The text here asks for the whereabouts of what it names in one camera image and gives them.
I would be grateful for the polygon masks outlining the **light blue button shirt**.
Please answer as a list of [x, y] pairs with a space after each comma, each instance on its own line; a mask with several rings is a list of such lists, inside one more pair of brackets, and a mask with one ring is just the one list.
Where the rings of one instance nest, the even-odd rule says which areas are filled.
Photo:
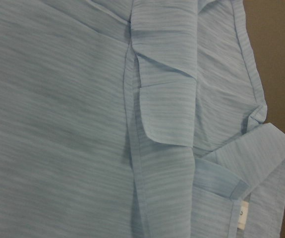
[[278, 238], [266, 115], [241, 0], [0, 0], [0, 238]]

